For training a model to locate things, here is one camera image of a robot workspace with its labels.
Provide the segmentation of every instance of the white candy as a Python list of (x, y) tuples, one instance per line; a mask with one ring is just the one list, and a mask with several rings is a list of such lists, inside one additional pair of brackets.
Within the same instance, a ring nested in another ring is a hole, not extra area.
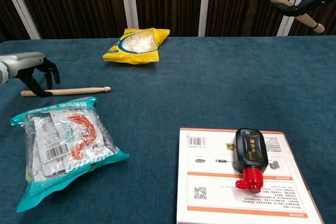
[(134, 39), (134, 40), (139, 40), (139, 39), (140, 39), (140, 36), (137, 35), (137, 34), (133, 34), (133, 35), (131, 36), (131, 38)]
[(153, 37), (144, 37), (143, 40), (146, 41), (148, 44), (152, 42)]
[(140, 47), (138, 45), (136, 45), (132, 48), (133, 52), (138, 52), (139, 50), (140, 50)]
[(138, 40), (138, 45), (142, 45), (143, 43), (144, 43), (143, 38), (140, 38), (140, 39)]
[(135, 45), (137, 45), (138, 43), (135, 41), (135, 40), (132, 40), (132, 41), (128, 41), (127, 42), (127, 45), (129, 46), (129, 47), (134, 47)]
[(131, 48), (126, 43), (123, 44), (123, 48), (127, 51), (131, 50)]

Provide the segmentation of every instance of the red shrimp illustration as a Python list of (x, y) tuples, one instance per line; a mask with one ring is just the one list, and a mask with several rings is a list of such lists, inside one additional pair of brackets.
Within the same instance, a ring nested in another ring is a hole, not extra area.
[(74, 145), (74, 147), (71, 149), (70, 153), (73, 159), (75, 160), (80, 160), (83, 157), (82, 150), (92, 144), (96, 138), (97, 138), (97, 133), (95, 131), (95, 127), (90, 121), (83, 115), (81, 114), (72, 114), (68, 116), (68, 119), (78, 123), (82, 126), (84, 126), (86, 129), (89, 130), (89, 134), (87, 135), (82, 135), (81, 140)]

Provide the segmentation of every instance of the drumstick tip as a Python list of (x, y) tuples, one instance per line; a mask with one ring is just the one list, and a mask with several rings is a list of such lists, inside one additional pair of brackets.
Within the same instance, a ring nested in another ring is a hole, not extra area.
[(104, 87), (104, 92), (110, 92), (111, 91), (111, 87)]
[(316, 28), (313, 29), (318, 34), (321, 34), (324, 32), (324, 26), (322, 24), (318, 24)]

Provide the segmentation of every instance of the orange stripe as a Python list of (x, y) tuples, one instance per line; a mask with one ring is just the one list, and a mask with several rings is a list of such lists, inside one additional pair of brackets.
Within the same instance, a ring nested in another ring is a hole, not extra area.
[(286, 216), (286, 217), (308, 218), (307, 214), (296, 213), (296, 212), (229, 209), (229, 208), (217, 208), (217, 207), (193, 207), (193, 206), (187, 206), (187, 210), (203, 211), (203, 212), (226, 212), (226, 213), (230, 213), (230, 214), (267, 215), (267, 216)]
[[(188, 172), (188, 175), (194, 176), (208, 176), (208, 177), (225, 177), (225, 178), (243, 178), (242, 174), (229, 174), (229, 173), (199, 173), (199, 172)], [(290, 176), (270, 176), (263, 175), (264, 179), (272, 180), (293, 180)]]
[(216, 131), (216, 132), (236, 132), (237, 130), (226, 129), (203, 129), (203, 128), (180, 128), (182, 131)]
[[(180, 128), (182, 131), (215, 131), (215, 132), (236, 132), (237, 130), (227, 129), (204, 129), (204, 128)], [(260, 131), (264, 134), (283, 134), (280, 131)]]

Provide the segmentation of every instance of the red cap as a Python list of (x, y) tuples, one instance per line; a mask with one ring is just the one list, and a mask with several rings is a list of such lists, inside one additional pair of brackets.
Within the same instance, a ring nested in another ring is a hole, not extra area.
[(251, 193), (260, 192), (263, 186), (262, 172), (259, 168), (246, 168), (243, 170), (244, 180), (236, 181), (236, 187), (239, 189), (248, 189)]

